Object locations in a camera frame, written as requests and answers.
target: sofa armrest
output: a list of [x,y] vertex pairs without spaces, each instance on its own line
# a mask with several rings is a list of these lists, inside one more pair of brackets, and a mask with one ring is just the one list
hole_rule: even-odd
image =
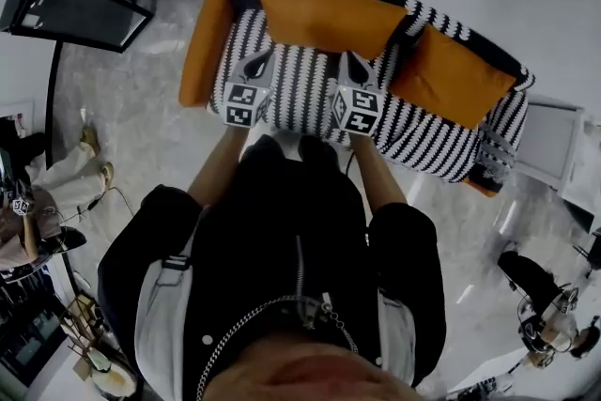
[[207,106],[234,15],[230,0],[204,0],[181,75],[182,106]]
[[526,94],[510,90],[480,124],[475,164],[464,180],[487,197],[501,190],[514,167],[527,111]]

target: white cabinet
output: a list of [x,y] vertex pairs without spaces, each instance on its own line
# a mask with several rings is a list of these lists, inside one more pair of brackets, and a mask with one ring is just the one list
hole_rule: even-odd
[[516,169],[593,215],[601,227],[601,125],[582,109],[531,104]]

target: black jacket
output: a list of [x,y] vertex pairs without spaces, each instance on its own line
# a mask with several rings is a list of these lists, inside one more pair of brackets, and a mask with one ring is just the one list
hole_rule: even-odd
[[[159,186],[100,264],[100,305],[132,362],[136,305],[146,269],[183,249],[200,212],[186,193]],[[373,363],[380,355],[378,288],[402,301],[416,325],[414,385],[429,374],[445,336],[434,226],[417,209],[389,205],[374,215],[369,246],[365,234],[362,198],[340,172],[284,159],[242,162],[225,198],[203,216],[196,230],[184,332],[184,399],[195,398],[209,357],[232,326],[265,302],[298,294],[300,269],[302,296],[321,301],[328,293],[359,354]],[[433,287],[426,282],[426,291],[416,296],[423,277],[434,279]],[[435,299],[428,290],[436,291]],[[423,296],[426,304],[436,305],[436,313],[418,305],[424,304]],[[289,311],[274,305],[239,330],[209,378],[254,339],[293,329]],[[424,319],[436,319],[434,342],[429,326],[429,339],[420,336],[418,323]],[[348,347],[334,323],[316,322],[316,337]],[[212,344],[202,342],[206,335]]]

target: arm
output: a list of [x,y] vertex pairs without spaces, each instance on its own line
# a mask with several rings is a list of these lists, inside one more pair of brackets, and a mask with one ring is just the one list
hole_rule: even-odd
[[38,243],[36,239],[36,230],[34,228],[34,219],[33,215],[25,214],[23,216],[23,225],[24,225],[24,246],[25,252],[27,253],[27,257],[30,262],[38,259]]
[[132,366],[137,366],[135,320],[148,267],[181,252],[200,212],[200,206],[185,192],[158,186],[145,197],[100,262],[98,301]]
[[248,129],[228,127],[196,175],[188,194],[200,205],[214,205],[223,196],[238,167]]
[[350,144],[357,156],[363,186],[372,212],[391,203],[406,204],[407,199],[396,183],[384,158],[371,137],[350,135]]

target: cable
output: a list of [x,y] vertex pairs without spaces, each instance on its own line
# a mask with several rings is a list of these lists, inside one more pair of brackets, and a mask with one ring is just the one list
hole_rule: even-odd
[[[63,224],[65,223],[65,216],[63,216],[63,214],[60,212],[60,210],[55,209],[56,213],[62,218],[63,220]],[[60,244],[60,247],[62,248],[63,251],[66,251],[67,249],[65,249],[65,239],[64,237],[61,239],[60,235],[57,235],[56,238],[58,239],[58,243]]]
[[517,304],[517,308],[516,308],[516,314],[517,314],[517,321],[519,322],[519,324],[521,325],[522,320],[519,317],[520,313],[519,313],[519,308],[521,307],[522,302],[527,298],[526,294],[521,294],[519,291],[516,291],[518,295],[521,295],[522,299],[519,300],[519,303]]
[[133,213],[133,209],[131,208],[130,203],[128,202],[128,200],[125,198],[125,195],[123,194],[123,192],[117,186],[110,187],[109,191],[111,191],[112,189],[115,189],[121,195],[121,197],[123,198],[123,202],[128,207],[128,209],[130,210],[130,214],[133,217],[135,214]]
[[58,214],[60,215],[60,217],[63,219],[63,224],[66,224],[67,221],[70,221],[73,218],[76,218],[78,216],[81,216],[82,214],[88,212],[89,210],[92,210],[101,200],[102,198],[109,192],[115,190],[119,193],[119,195],[123,198],[123,202],[125,203],[125,205],[128,207],[128,210],[130,211],[131,216],[134,216],[133,213],[133,209],[130,206],[130,203],[128,202],[128,200],[125,198],[125,195],[123,194],[123,192],[117,187],[117,186],[113,186],[110,187],[109,189],[107,189],[106,191],[104,191],[104,193],[102,193],[102,195],[98,198],[98,199],[94,199],[87,208],[85,208],[82,211],[79,211],[77,214],[72,215],[71,217],[69,217],[68,219],[65,219],[65,217],[63,216],[63,214],[61,214],[61,212],[59,210],[57,210],[56,212],[58,212]]
[[350,170],[350,165],[353,162],[353,159],[355,159],[355,151],[353,150],[352,153],[350,154],[350,157],[348,158],[348,162],[347,162],[347,168],[345,169],[345,176],[348,177],[348,171]]
[[522,365],[522,361],[520,361],[518,364],[516,364],[514,367],[512,367],[509,371],[507,371],[507,374],[511,375],[521,365]]

